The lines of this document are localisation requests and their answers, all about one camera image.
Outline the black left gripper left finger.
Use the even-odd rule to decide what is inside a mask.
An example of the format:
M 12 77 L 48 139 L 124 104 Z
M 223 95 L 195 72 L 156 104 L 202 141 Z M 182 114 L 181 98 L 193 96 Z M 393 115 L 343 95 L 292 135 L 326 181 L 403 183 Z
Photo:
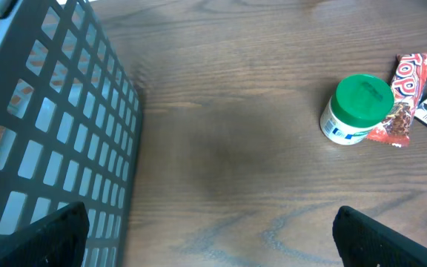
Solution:
M 0 266 L 80 266 L 90 227 L 83 202 L 72 202 L 0 239 Z

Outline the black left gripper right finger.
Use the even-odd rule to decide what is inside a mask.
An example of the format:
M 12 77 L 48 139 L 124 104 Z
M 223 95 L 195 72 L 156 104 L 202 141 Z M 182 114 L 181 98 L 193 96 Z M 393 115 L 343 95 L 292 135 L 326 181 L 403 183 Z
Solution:
M 344 205 L 332 234 L 345 267 L 427 267 L 427 248 Z

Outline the green lid jar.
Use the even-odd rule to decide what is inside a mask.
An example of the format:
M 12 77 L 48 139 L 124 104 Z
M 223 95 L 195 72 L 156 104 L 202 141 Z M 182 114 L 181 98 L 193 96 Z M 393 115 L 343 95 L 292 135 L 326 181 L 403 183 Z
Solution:
M 355 145 L 384 120 L 394 94 L 382 79 L 354 74 L 342 79 L 320 117 L 320 130 L 340 145 Z

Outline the red snack wrapper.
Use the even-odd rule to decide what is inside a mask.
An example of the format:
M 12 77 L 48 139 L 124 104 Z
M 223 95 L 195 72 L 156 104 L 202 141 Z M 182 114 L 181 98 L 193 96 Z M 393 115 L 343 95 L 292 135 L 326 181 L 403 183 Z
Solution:
M 388 115 L 366 137 L 395 147 L 410 143 L 410 128 L 427 82 L 427 53 L 397 55 L 397 68 L 390 88 L 394 105 Z

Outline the grey plastic basket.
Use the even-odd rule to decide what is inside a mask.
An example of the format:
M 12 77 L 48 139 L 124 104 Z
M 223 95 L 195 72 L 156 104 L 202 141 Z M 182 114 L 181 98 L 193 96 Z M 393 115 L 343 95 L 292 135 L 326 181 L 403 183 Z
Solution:
M 0 1 L 0 239 L 81 201 L 83 265 L 120 266 L 141 125 L 88 1 Z

